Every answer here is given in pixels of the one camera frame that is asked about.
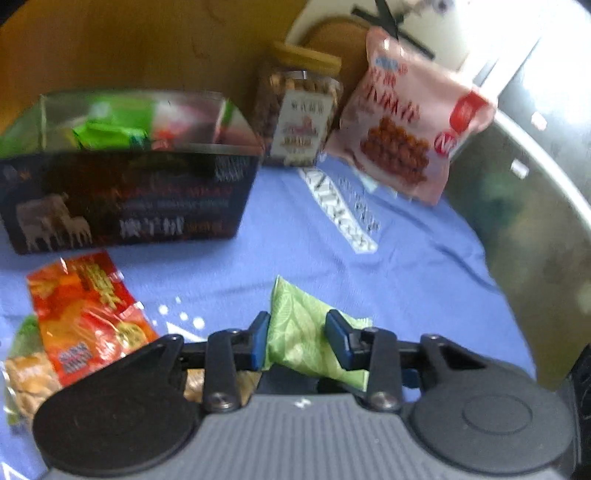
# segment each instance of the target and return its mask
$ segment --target blue tablecloth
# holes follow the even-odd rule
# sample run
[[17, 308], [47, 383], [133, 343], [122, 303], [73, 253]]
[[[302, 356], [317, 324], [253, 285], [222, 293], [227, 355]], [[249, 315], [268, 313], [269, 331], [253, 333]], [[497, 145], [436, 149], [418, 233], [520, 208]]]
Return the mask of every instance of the blue tablecloth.
[[[31, 311], [25, 275], [58, 254], [19, 257], [4, 229], [0, 245], [5, 351]], [[400, 339], [439, 333], [535, 374], [466, 222], [444, 199], [436, 207], [409, 201], [332, 158], [312, 169], [263, 168], [232, 240], [109, 252], [159, 333], [199, 340], [219, 329], [247, 327], [269, 309], [281, 275], [354, 317], [371, 317]], [[7, 478], [34, 479], [44, 471], [30, 434], [3, 420], [0, 462]]]

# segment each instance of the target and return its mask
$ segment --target animal picture on box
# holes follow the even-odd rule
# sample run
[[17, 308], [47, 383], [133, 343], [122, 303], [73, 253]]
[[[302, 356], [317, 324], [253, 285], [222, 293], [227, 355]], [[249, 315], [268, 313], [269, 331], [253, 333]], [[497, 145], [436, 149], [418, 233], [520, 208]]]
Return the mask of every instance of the animal picture on box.
[[52, 240], [58, 248], [74, 248], [92, 244], [92, 233], [86, 219], [71, 217], [66, 206], [66, 193], [52, 193], [43, 198], [29, 200], [17, 205], [17, 222], [27, 243], [29, 252], [39, 251], [38, 241], [42, 241], [49, 251], [53, 251]]

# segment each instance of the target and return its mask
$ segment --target gold lid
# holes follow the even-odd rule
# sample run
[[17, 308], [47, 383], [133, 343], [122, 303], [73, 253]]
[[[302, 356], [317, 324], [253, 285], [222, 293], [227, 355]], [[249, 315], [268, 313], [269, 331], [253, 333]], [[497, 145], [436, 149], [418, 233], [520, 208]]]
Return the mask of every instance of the gold lid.
[[322, 75], [336, 76], [340, 72], [340, 57], [311, 48], [273, 42], [273, 55], [283, 65], [311, 70]]

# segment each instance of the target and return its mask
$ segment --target blue logo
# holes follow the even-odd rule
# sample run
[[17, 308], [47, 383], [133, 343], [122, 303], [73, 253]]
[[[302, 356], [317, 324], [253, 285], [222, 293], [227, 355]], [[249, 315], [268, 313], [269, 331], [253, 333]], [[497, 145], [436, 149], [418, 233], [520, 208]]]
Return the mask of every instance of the blue logo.
[[398, 70], [398, 60], [389, 59], [388, 57], [378, 57], [375, 59], [376, 67], [382, 67], [384, 70]]

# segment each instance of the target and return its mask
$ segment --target screw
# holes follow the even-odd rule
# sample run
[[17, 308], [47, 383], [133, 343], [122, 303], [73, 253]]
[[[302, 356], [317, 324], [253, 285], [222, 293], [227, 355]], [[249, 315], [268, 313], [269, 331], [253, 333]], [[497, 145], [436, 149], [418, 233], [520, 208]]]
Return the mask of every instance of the screw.
[[400, 410], [400, 402], [386, 392], [376, 392], [369, 398], [369, 404], [378, 411]]
[[220, 392], [209, 395], [209, 404], [216, 410], [227, 410], [234, 405], [228, 395]]

